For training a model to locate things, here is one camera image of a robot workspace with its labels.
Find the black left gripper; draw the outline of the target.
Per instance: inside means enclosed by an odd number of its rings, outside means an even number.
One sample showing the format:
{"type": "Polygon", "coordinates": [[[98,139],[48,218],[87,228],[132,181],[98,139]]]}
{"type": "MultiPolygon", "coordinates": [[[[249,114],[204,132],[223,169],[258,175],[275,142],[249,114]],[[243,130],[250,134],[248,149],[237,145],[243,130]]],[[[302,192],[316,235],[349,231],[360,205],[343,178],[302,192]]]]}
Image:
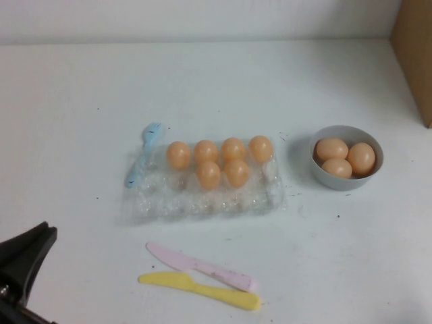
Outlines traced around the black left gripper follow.
{"type": "Polygon", "coordinates": [[[1,243],[1,323],[49,324],[27,308],[39,269],[57,239],[44,221],[1,243]]]}

